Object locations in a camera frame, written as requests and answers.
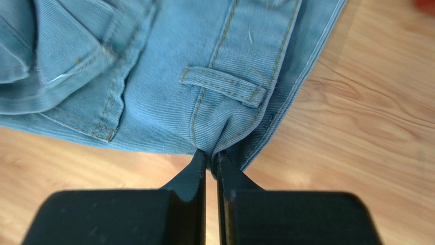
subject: wooden surface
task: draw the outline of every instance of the wooden surface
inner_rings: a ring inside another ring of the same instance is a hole
[[[160,187],[188,162],[0,129],[0,244],[52,192]],[[344,190],[385,244],[435,244],[435,18],[408,0],[349,0],[276,135],[246,173],[267,189]],[[207,243],[219,244],[207,176]]]

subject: blue denim fabric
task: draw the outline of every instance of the blue denim fabric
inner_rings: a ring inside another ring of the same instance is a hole
[[[246,168],[345,0],[6,0],[0,126]]]

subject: wooden table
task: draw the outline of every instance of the wooden table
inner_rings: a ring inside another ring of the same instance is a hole
[[[1,128],[0,244],[19,244],[54,191],[160,187],[189,160]],[[349,0],[246,173],[267,189],[353,192],[385,244],[435,244],[435,17],[409,0]],[[216,184],[207,177],[207,243],[219,244]]]

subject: folded denim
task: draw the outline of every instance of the folded denim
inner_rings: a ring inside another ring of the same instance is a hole
[[[6,0],[0,126],[245,169],[345,0]]]

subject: denim garment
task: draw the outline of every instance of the denim garment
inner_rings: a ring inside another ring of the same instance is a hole
[[[0,126],[245,169],[345,0],[3,0]]]

